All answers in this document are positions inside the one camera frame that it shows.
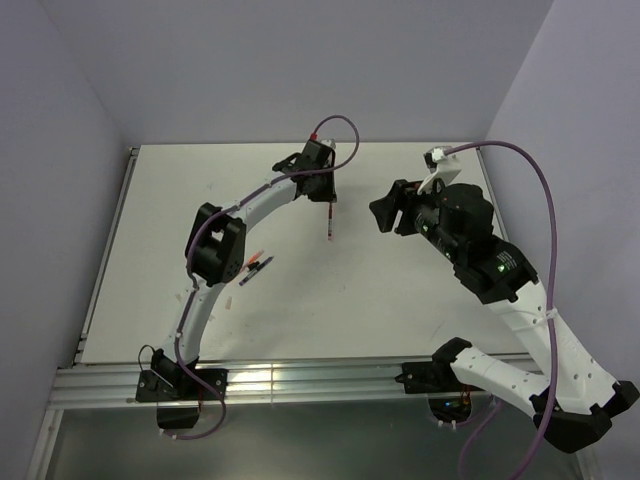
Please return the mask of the red pen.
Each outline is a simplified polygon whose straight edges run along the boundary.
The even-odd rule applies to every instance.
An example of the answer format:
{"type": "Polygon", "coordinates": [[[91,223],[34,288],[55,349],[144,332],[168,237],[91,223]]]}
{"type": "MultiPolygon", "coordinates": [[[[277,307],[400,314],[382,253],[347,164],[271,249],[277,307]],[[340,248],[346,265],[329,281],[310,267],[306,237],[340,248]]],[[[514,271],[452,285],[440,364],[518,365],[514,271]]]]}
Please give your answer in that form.
{"type": "Polygon", "coordinates": [[[327,217],[327,240],[333,241],[334,238],[334,202],[330,202],[328,205],[328,217],[327,217]]]}

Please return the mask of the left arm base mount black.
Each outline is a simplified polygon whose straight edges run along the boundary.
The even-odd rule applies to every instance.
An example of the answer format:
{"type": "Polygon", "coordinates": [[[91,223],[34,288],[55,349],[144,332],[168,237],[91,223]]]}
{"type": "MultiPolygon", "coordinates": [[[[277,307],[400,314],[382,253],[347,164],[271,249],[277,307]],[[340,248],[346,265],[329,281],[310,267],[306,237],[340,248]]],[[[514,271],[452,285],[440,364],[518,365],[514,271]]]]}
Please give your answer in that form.
{"type": "Polygon", "coordinates": [[[166,357],[162,349],[153,350],[150,366],[141,368],[135,401],[156,404],[157,425],[164,431],[180,433],[196,426],[205,401],[223,404],[229,371],[224,368],[187,365],[187,373],[166,357]]]}

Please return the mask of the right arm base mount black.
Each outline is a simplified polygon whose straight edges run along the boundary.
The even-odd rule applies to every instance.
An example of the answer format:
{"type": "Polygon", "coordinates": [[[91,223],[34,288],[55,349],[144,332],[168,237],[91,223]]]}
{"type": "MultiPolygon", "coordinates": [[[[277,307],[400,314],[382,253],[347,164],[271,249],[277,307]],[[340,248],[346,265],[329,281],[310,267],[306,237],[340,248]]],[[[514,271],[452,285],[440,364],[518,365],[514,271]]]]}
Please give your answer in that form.
{"type": "Polygon", "coordinates": [[[453,427],[471,418],[473,388],[461,383],[438,362],[405,362],[394,381],[407,395],[427,395],[429,409],[437,422],[453,427]]]}

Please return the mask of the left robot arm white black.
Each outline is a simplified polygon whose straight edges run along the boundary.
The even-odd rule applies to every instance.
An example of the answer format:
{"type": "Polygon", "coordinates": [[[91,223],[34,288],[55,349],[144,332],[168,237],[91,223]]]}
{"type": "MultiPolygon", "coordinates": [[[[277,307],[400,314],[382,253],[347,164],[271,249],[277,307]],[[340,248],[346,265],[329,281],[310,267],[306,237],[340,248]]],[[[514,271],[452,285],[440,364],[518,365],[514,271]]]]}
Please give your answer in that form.
{"type": "Polygon", "coordinates": [[[274,164],[272,173],[245,197],[199,208],[185,248],[191,286],[171,333],[152,350],[150,367],[140,373],[136,401],[189,400],[205,389],[205,383],[214,389],[213,397],[224,396],[222,383],[197,373],[196,366],[214,305],[245,264],[246,237],[262,220],[300,197],[335,201],[335,161],[335,142],[312,135],[300,152],[274,164]]]}

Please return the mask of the purple pen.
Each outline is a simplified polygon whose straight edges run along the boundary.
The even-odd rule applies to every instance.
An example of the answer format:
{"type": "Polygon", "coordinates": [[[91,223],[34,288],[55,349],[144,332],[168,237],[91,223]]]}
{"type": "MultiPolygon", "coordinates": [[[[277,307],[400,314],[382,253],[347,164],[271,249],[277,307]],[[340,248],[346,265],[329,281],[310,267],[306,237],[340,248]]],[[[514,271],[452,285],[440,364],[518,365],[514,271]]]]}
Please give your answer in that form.
{"type": "Polygon", "coordinates": [[[254,278],[259,272],[261,272],[267,265],[269,265],[273,261],[274,257],[270,256],[263,262],[259,262],[259,266],[251,271],[239,282],[240,286],[246,285],[252,278],[254,278]]]}

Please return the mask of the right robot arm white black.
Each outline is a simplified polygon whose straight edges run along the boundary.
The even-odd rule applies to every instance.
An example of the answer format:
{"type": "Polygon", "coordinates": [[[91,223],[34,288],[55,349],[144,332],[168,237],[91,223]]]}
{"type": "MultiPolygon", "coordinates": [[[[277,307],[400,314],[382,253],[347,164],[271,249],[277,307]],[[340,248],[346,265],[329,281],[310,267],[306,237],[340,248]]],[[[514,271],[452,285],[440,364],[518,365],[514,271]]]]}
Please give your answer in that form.
{"type": "Polygon", "coordinates": [[[396,380],[406,392],[477,387],[525,413],[536,427],[552,398],[544,437],[564,453],[599,441],[613,418],[638,400],[636,386],[604,370],[548,309],[535,269],[515,245],[494,234],[494,208],[479,186],[438,180],[422,193],[418,183],[397,180],[369,209],[381,232],[419,234],[449,260],[456,279],[504,322],[541,371],[520,370],[455,337],[430,361],[403,365],[396,380]]]}

